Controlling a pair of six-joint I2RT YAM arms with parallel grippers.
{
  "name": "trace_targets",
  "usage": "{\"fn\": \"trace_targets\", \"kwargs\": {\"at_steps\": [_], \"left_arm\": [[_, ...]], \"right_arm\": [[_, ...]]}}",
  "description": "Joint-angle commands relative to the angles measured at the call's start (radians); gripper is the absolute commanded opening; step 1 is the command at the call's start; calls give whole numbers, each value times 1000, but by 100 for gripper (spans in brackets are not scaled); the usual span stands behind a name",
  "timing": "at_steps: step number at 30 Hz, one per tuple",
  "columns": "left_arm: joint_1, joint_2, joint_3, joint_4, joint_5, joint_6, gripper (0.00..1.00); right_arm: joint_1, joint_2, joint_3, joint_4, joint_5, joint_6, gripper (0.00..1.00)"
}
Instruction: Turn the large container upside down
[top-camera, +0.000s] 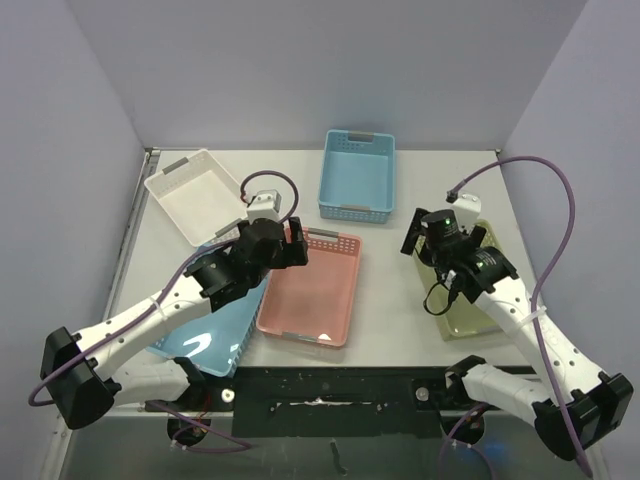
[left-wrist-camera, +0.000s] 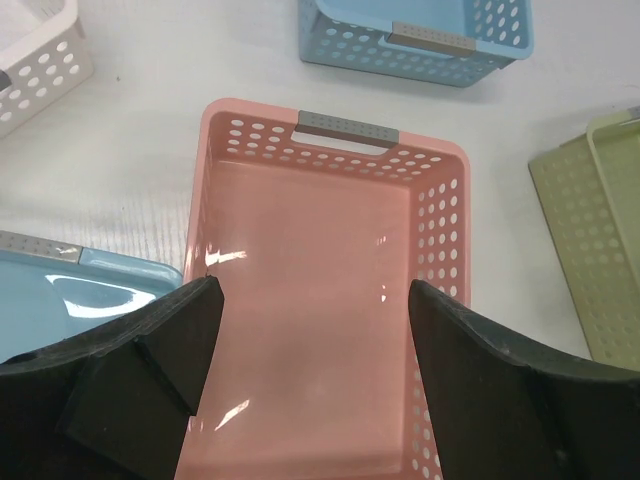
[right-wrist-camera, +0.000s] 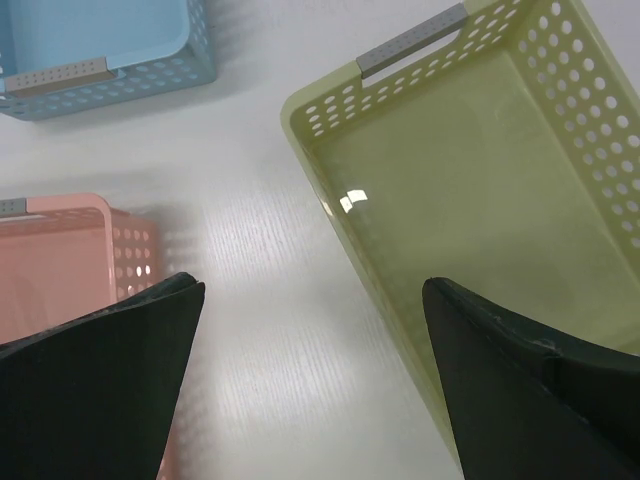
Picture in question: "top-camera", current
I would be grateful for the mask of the pink perforated plastic basket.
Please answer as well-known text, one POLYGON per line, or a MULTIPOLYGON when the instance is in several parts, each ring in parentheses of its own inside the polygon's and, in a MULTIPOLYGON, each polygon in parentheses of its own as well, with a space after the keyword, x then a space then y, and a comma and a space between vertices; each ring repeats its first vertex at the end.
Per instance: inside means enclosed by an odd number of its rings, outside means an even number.
POLYGON ((305 228, 308 263, 270 274, 256 326, 266 335, 333 348, 345 345, 362 239, 305 228))

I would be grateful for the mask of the white perforated plastic basket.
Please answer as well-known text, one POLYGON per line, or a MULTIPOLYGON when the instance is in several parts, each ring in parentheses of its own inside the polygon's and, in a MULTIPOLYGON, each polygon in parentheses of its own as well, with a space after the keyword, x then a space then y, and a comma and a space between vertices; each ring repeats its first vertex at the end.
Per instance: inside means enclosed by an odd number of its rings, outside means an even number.
POLYGON ((240 184, 206 149, 160 169, 144 185, 194 247, 229 238, 248 218, 240 184))

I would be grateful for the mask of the small light blue basket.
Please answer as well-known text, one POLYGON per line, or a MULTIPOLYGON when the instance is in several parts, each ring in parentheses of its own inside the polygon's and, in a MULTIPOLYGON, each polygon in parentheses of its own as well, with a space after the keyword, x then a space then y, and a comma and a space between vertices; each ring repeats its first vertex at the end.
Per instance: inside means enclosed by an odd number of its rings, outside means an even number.
POLYGON ((318 193, 324 219, 385 224, 395 209, 396 144, 390 134, 332 129, 318 193))

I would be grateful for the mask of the large light blue basket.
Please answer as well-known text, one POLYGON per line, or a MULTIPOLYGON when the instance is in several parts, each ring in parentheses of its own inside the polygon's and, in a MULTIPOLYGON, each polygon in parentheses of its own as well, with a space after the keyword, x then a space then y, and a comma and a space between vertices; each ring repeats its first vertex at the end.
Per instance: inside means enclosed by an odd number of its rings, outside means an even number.
POLYGON ((233 377, 255 329, 268 279, 217 312, 182 325, 147 351, 166 359, 186 357, 201 372, 233 377))

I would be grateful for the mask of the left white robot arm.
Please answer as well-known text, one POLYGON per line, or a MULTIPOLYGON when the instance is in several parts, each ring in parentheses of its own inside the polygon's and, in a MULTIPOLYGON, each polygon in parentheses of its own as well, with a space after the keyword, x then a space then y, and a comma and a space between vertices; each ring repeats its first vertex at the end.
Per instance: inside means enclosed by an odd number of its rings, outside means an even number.
POLYGON ((49 393, 71 430, 127 403, 161 400, 193 410, 202 402, 206 382, 191 360, 174 357, 137 368, 133 357, 184 324, 244 298, 271 271, 307 262, 299 218, 244 221, 236 240, 188 257, 160 292, 76 333, 65 327, 51 332, 37 388, 49 393))

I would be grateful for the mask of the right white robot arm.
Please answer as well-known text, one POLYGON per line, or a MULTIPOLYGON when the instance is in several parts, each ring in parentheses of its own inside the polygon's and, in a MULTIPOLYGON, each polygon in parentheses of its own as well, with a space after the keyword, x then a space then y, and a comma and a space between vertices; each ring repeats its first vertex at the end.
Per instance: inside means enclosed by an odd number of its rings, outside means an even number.
POLYGON ((470 355, 445 372, 445 395, 459 409, 474 402, 497 407, 532 425, 565 461, 617 429, 634 393, 621 373, 609 375, 583 355, 545 309, 536 306, 502 252, 483 246, 476 226, 461 230, 451 209, 415 210, 401 251, 434 270, 448 301, 464 297, 515 344, 540 380, 534 383, 470 355))

